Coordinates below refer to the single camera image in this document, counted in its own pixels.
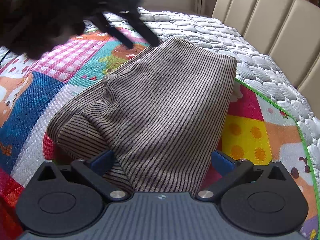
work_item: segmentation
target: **beige leather headboard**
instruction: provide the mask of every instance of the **beige leather headboard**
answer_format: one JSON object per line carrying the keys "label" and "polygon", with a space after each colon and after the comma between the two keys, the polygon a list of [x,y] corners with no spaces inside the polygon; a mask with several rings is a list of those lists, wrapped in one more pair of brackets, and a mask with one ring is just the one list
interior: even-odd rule
{"label": "beige leather headboard", "polygon": [[217,0],[212,17],[270,55],[320,116],[320,8],[305,0]]}

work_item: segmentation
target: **blue patch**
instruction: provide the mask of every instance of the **blue patch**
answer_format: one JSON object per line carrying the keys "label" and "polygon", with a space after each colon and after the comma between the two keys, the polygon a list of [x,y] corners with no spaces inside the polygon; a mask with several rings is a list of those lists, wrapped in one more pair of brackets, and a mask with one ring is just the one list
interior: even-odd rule
{"label": "blue patch", "polygon": [[33,71],[30,86],[18,97],[9,119],[0,128],[1,145],[12,145],[11,156],[1,152],[0,167],[10,174],[21,148],[33,126],[48,106],[52,98],[60,91],[64,83]]}

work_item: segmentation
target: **striped fabric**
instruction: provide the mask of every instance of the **striped fabric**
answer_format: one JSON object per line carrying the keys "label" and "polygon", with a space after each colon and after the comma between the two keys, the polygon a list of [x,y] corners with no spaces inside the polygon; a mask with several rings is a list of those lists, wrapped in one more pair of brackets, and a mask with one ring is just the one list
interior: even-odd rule
{"label": "striped fabric", "polygon": [[106,179],[127,191],[198,190],[220,138],[236,59],[172,37],[66,104],[48,135],[73,158],[105,149]]}

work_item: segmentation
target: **black cable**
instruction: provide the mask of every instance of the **black cable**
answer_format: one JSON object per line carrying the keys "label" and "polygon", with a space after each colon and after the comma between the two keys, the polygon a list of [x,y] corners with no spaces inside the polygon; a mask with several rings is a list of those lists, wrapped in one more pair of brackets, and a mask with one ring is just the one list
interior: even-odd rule
{"label": "black cable", "polygon": [[4,54],[4,56],[3,56],[2,59],[0,60],[0,65],[1,65],[2,61],[4,60],[4,58],[5,58],[10,52],[11,52],[11,51],[8,50],[7,53]]}

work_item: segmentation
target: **metal screw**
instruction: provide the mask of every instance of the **metal screw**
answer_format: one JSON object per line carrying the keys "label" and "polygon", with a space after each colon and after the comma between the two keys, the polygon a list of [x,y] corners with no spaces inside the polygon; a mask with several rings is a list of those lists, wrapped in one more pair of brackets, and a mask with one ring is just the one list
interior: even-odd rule
{"label": "metal screw", "polygon": [[213,197],[213,192],[211,192],[210,190],[203,190],[198,193],[198,196],[200,198],[210,198]]}
{"label": "metal screw", "polygon": [[110,193],[110,197],[116,198],[116,199],[123,198],[125,197],[125,192],[122,190],[115,190]]}

